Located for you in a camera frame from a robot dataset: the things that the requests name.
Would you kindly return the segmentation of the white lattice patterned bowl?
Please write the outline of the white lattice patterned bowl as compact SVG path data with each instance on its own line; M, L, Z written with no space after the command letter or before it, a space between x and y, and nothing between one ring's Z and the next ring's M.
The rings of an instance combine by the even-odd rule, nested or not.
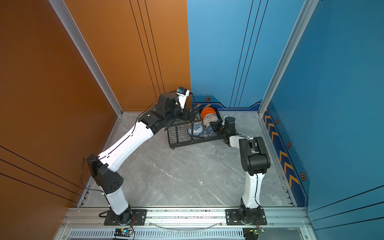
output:
M211 123L215 123L216 121L218 121L219 118L216 114L213 114L213 113L209 113L209 114L206 114L203 118L203 124L208 127Z

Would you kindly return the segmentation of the orange plastic bowl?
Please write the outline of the orange plastic bowl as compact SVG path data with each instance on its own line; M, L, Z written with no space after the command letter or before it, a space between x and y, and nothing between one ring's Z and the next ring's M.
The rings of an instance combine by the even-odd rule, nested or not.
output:
M204 119L208 114L216 115L216 111L211 107L204 108L201 111L201 118Z

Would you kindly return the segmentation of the dark blue patterned bowl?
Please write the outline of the dark blue patterned bowl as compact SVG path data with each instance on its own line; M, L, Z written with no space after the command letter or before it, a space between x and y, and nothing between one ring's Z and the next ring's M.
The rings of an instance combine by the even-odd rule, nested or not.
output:
M213 129L213 127L211 125L206 127L206 133L208 135L215 135L216 134L215 130Z

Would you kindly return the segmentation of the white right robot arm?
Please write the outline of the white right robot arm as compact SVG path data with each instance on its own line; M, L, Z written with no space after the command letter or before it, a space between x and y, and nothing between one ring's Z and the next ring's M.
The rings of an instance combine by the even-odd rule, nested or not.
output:
M245 225L265 226L267 219L260 195L271 159L264 139L239 134L234 117L225 117L213 123L213 130L225 144L240 150L241 166L246 173L245 191L239 206L240 220Z

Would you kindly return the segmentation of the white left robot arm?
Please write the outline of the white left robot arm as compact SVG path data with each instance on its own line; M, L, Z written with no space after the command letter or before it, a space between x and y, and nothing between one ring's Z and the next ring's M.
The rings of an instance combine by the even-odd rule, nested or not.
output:
M111 147L98 155L90 155L87 162L92 178L109 204L107 215L119 225L133 222L131 206L123 193L124 179L118 173L124 161L144 142L177 120L194 121L198 110L189 108L190 90L180 87L159 96L143 113L134 126Z

